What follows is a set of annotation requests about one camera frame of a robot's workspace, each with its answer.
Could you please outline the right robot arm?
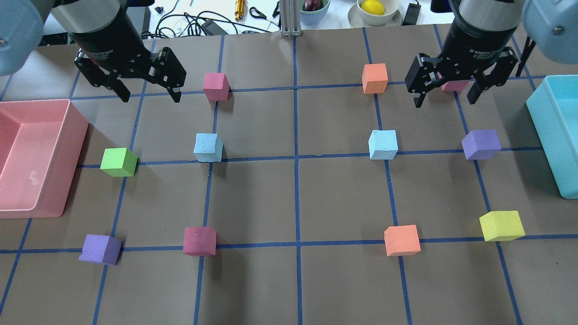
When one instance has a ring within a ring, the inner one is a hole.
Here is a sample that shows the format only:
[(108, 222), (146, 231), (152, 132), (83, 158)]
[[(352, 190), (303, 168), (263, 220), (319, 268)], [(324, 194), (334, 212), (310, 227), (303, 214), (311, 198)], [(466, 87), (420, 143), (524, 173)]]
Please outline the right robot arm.
[(433, 0), (431, 10), (454, 20), (437, 57), (419, 53), (405, 84), (421, 107), (428, 92), (448, 82), (474, 80), (468, 101), (503, 86), (522, 70), (534, 47), (561, 64), (577, 63), (575, 0)]

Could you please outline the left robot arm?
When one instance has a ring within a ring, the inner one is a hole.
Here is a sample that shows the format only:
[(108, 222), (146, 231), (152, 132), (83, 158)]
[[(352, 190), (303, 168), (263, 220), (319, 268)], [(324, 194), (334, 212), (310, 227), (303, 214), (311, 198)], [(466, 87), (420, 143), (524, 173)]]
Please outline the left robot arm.
[(52, 14), (79, 46), (75, 66), (94, 87), (112, 90), (124, 102), (122, 79), (142, 79), (165, 88), (180, 102), (186, 70), (169, 48), (153, 53), (143, 45), (127, 9), (128, 0), (3, 0), (0, 14), (1, 74), (20, 70), (39, 46)]

